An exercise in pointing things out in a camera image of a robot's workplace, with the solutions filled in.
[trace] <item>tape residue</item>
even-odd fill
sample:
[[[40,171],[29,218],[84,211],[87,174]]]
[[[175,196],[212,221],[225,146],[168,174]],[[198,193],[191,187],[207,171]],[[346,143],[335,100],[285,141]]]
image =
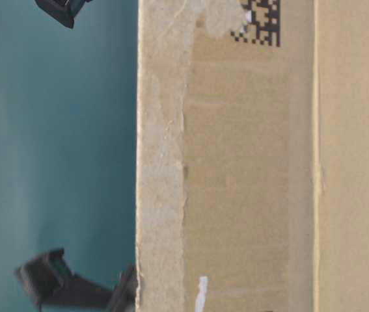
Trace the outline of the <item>tape residue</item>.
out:
[[[207,276],[201,276],[198,283],[198,295],[196,298],[195,312],[203,312],[204,304],[206,303],[206,295],[208,292],[208,282]]]

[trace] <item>corrugated cardboard edge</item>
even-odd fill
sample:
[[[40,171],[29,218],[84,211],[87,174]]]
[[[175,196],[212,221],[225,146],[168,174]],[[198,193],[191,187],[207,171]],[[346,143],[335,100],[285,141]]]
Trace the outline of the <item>corrugated cardboard edge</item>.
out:
[[[320,225],[319,206],[322,192],[322,170],[320,164],[320,69],[319,69],[319,19],[318,0],[314,1],[314,63],[313,63],[313,215],[314,215],[314,248],[313,248],[313,307],[314,312],[320,311]]]
[[[221,36],[241,22],[243,11],[238,0],[139,1],[138,311],[184,310],[183,101],[201,14],[207,31]]]

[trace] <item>teal wall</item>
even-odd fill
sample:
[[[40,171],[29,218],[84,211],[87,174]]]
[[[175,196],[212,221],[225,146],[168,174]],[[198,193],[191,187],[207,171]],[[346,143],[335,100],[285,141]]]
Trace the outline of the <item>teal wall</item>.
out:
[[[136,1],[74,30],[0,1],[0,311],[36,311],[13,270],[38,252],[107,286],[134,262],[136,41]]]

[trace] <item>cardboard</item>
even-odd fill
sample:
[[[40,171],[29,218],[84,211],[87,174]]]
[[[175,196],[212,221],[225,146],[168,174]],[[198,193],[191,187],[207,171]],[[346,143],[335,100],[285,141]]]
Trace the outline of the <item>cardboard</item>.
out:
[[[138,311],[369,310],[367,1],[141,1],[138,89]]]

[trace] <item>black object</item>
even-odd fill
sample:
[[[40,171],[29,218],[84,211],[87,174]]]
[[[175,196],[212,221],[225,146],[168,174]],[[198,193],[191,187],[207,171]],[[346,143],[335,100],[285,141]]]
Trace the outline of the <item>black object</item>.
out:
[[[120,277],[113,291],[74,274],[62,258],[64,249],[42,253],[16,269],[23,290],[40,311],[42,306],[87,307],[109,312],[135,310],[138,286],[135,266]]]
[[[68,28],[74,27],[74,18],[85,2],[92,0],[35,0],[36,4],[50,16]]]

